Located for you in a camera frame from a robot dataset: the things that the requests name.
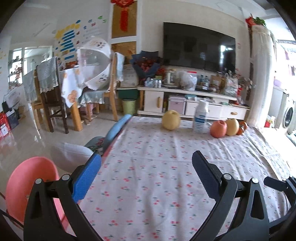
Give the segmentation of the white cushioned stool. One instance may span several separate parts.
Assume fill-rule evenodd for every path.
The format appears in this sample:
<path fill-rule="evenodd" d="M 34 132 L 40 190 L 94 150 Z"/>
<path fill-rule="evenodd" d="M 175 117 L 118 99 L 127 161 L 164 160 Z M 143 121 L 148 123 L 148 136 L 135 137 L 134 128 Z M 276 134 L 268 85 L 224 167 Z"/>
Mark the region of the white cushioned stool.
<path fill-rule="evenodd" d="M 84 165 L 94 154 L 85 146 L 58 142 L 50 149 L 52 161 L 60 169 L 72 173 L 81 165 Z"/>

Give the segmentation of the small orange persimmon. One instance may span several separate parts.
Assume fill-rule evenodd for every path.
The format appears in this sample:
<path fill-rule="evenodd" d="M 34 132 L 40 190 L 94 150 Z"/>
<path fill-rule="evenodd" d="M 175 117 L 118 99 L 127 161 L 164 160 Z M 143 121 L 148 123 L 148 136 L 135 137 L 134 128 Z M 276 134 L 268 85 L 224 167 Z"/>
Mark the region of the small orange persimmon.
<path fill-rule="evenodd" d="M 240 136 L 242 135 L 248 128 L 248 125 L 245 121 L 240 121 L 239 122 L 239 129 L 238 129 L 238 132 L 236 133 L 236 135 Z"/>

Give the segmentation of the white washing machine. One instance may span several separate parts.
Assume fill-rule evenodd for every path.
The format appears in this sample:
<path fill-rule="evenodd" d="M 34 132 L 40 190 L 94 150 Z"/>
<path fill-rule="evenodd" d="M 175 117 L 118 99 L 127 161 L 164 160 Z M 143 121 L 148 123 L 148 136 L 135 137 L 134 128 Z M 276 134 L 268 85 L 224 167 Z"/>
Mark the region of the white washing machine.
<path fill-rule="evenodd" d="M 288 132 L 292 125 L 295 111 L 295 102 L 290 95 L 278 88 L 273 89 L 273 107 L 275 110 L 274 127 L 283 134 Z"/>

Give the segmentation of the yellow apple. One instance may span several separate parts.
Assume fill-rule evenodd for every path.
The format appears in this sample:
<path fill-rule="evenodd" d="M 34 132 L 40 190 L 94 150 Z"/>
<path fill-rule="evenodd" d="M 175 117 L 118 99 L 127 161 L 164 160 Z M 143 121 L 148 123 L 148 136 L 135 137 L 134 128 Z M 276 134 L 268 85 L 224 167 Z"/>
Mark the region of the yellow apple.
<path fill-rule="evenodd" d="M 226 135 L 228 135 L 228 136 L 236 135 L 238 130 L 239 130 L 239 122 L 238 122 L 238 120 L 236 120 L 234 118 L 229 118 L 229 119 L 227 119 L 226 124 L 227 124 Z"/>

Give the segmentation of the red apple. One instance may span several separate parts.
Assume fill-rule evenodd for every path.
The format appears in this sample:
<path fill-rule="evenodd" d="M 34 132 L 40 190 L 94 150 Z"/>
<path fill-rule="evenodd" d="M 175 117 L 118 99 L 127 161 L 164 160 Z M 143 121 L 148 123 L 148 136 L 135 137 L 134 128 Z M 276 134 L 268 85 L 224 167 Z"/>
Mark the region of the red apple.
<path fill-rule="evenodd" d="M 223 120 L 218 120 L 212 123 L 210 127 L 210 135 L 215 138 L 221 138 L 226 135 L 227 123 Z"/>

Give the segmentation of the white plastic bottle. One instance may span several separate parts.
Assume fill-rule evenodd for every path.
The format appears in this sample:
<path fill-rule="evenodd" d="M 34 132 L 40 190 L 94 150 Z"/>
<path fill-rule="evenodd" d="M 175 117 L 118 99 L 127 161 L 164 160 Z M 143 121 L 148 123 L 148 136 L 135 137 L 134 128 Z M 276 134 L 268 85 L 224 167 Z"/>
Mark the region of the white plastic bottle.
<path fill-rule="evenodd" d="M 196 107 L 194 119 L 193 119 L 193 131 L 196 133 L 203 133 L 207 117 L 209 113 L 208 102 L 200 100 Z"/>

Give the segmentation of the floral white tablecloth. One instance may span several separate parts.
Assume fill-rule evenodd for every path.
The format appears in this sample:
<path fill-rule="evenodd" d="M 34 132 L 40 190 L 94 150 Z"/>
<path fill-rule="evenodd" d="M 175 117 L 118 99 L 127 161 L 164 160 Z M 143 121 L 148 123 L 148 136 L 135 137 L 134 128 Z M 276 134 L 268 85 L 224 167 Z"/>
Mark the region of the floral white tablecloth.
<path fill-rule="evenodd" d="M 184 120 L 168 131 L 159 118 L 137 116 L 125 125 L 79 204 L 104 240 L 189 240 L 215 203 L 192 165 L 195 151 L 242 181 L 291 173 L 256 128 L 214 138 L 192 125 Z"/>

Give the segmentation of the red boxes stack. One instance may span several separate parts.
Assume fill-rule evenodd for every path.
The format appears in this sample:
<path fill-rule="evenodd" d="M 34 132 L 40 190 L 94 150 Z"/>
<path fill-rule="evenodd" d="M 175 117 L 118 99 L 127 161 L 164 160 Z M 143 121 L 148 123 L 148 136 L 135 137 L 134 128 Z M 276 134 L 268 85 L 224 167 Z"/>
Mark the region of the red boxes stack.
<path fill-rule="evenodd" d="M 5 137 L 11 131 L 8 118 L 5 113 L 0 113 L 0 139 Z"/>

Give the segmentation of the yellow pear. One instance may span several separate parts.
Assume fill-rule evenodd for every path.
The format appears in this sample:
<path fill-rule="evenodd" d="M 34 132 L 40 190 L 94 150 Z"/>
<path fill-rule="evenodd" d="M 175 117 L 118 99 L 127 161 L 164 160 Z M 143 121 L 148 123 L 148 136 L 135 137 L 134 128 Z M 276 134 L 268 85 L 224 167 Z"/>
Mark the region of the yellow pear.
<path fill-rule="evenodd" d="M 176 130 L 181 123 L 181 117 L 175 110 L 168 110 L 162 117 L 162 126 L 170 131 Z"/>

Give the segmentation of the pink storage box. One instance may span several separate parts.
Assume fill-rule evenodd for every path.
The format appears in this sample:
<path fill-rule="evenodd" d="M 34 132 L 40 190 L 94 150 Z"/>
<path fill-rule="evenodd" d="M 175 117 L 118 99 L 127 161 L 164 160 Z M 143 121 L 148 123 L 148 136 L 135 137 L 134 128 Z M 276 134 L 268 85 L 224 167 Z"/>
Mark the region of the pink storage box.
<path fill-rule="evenodd" d="M 174 110 L 183 115 L 185 112 L 185 98 L 182 96 L 169 96 L 168 110 Z"/>

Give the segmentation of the green waste bin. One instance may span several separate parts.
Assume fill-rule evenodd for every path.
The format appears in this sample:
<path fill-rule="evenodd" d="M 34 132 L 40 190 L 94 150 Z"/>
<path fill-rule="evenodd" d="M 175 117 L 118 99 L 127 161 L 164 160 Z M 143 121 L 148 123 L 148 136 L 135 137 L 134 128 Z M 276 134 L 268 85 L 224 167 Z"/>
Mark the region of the green waste bin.
<path fill-rule="evenodd" d="M 122 108 L 124 114 L 134 115 L 136 113 L 137 101 L 135 99 L 123 99 Z"/>

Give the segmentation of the dining table with cloth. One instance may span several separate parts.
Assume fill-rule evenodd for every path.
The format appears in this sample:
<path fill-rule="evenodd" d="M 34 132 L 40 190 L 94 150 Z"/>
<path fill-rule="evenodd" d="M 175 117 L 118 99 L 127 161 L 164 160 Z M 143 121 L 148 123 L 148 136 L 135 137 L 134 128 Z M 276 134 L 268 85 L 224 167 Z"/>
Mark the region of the dining table with cloth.
<path fill-rule="evenodd" d="M 74 130 L 79 132 L 83 129 L 82 118 L 79 113 L 79 108 L 81 107 L 80 99 L 83 89 L 86 87 L 82 83 L 82 74 L 79 71 L 79 67 L 76 67 L 61 71 L 59 76 L 62 84 L 62 97 L 71 111 Z"/>

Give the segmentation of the light wooden chair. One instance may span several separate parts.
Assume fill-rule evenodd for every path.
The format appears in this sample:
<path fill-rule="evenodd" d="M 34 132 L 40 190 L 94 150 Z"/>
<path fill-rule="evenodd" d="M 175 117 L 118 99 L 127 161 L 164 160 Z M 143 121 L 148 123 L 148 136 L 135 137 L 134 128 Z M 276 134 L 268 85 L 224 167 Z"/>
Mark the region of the light wooden chair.
<path fill-rule="evenodd" d="M 82 92 L 82 97 L 80 99 L 80 105 L 86 107 L 86 120 L 92 121 L 92 104 L 95 105 L 96 111 L 94 113 L 100 112 L 100 104 L 104 104 L 104 98 L 109 98 L 111 110 L 113 114 L 113 120 L 118 121 L 118 114 L 115 104 L 116 88 L 117 83 L 123 79 L 123 64 L 125 56 L 115 52 L 112 57 L 109 77 L 107 78 L 107 83 L 99 90 L 92 90 L 85 87 Z"/>

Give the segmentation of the dark wooden chair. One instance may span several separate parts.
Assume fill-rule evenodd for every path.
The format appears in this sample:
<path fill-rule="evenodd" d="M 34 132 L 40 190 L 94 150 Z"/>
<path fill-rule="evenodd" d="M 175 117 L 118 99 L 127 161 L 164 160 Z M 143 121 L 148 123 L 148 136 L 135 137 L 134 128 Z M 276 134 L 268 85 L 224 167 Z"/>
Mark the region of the dark wooden chair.
<path fill-rule="evenodd" d="M 61 81 L 57 57 L 44 61 L 36 67 L 37 93 L 40 94 L 46 124 L 54 132 L 52 119 L 61 118 L 65 133 L 69 133 L 66 106 L 62 99 Z"/>

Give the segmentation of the white standing air conditioner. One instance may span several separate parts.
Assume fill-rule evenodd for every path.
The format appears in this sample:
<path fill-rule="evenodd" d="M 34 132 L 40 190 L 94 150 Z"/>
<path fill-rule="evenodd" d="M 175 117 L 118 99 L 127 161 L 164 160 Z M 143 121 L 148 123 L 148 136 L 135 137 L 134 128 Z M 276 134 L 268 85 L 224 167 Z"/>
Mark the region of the white standing air conditioner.
<path fill-rule="evenodd" d="M 273 94 L 275 51 L 270 30 L 261 25 L 252 26 L 253 87 L 247 123 L 264 127 Z"/>

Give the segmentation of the white TV cabinet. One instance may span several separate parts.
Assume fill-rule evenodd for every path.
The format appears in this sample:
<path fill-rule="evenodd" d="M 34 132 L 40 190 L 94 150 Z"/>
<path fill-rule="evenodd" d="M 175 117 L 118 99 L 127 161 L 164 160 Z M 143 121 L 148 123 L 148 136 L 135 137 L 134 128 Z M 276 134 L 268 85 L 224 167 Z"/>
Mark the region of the white TV cabinet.
<path fill-rule="evenodd" d="M 200 100 L 208 102 L 208 119 L 211 121 L 235 118 L 244 120 L 249 107 L 236 103 L 236 98 L 220 94 L 205 86 L 197 86 L 198 75 L 196 71 L 167 72 L 170 79 L 165 78 L 157 86 L 155 79 L 147 79 L 143 86 L 138 86 L 140 104 L 138 115 L 163 116 L 168 111 L 169 96 L 182 96 L 185 98 L 185 112 L 182 118 L 192 118 Z"/>

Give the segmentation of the white mesh food cover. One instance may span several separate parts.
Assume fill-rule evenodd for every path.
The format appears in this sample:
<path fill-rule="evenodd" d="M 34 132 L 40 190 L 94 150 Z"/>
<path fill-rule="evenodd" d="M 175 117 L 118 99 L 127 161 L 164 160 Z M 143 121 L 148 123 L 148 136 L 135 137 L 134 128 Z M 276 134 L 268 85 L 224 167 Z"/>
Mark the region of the white mesh food cover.
<path fill-rule="evenodd" d="M 109 84 L 111 47 L 99 36 L 92 36 L 77 50 L 82 83 L 92 90 L 102 90 Z"/>

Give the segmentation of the black television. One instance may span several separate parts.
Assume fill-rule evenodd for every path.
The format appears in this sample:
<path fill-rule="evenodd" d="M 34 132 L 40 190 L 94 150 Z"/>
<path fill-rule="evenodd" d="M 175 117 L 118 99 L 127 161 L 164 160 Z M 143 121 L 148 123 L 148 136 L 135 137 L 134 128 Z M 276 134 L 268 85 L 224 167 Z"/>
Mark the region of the black television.
<path fill-rule="evenodd" d="M 210 29 L 179 23 L 163 23 L 165 65 L 210 72 L 234 72 L 235 39 Z"/>

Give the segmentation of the dark flower bouquet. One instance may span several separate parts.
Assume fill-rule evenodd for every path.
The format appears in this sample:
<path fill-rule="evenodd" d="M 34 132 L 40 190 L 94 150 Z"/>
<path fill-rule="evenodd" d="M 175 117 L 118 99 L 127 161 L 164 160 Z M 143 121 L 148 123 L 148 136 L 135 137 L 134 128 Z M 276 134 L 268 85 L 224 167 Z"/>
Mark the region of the dark flower bouquet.
<path fill-rule="evenodd" d="M 163 59 L 159 56 L 158 51 L 141 51 L 139 54 L 132 55 L 129 63 L 141 80 L 154 77 L 162 65 Z"/>

